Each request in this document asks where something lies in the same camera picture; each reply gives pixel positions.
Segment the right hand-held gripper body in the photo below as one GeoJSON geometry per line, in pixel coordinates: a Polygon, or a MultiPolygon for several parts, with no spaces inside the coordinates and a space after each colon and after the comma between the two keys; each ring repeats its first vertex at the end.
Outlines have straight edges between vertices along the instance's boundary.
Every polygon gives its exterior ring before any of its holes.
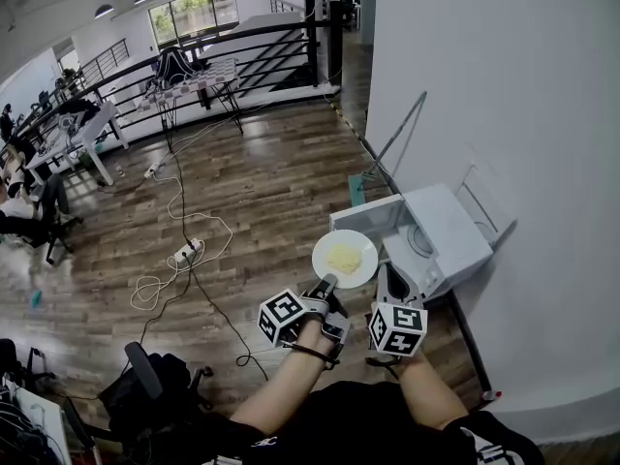
{"type": "Polygon", "coordinates": [[[412,357],[428,328],[424,309],[386,302],[374,302],[368,324],[371,348],[395,357],[412,357]]]}

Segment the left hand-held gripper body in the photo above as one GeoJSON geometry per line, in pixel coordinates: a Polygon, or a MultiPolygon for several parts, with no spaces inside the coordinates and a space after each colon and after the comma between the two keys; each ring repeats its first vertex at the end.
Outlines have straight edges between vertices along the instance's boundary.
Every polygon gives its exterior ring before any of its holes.
{"type": "Polygon", "coordinates": [[[321,322],[322,336],[334,344],[329,356],[338,357],[351,322],[332,288],[316,287],[301,296],[282,291],[260,305],[257,326],[273,348],[292,348],[307,317],[321,322]]]}

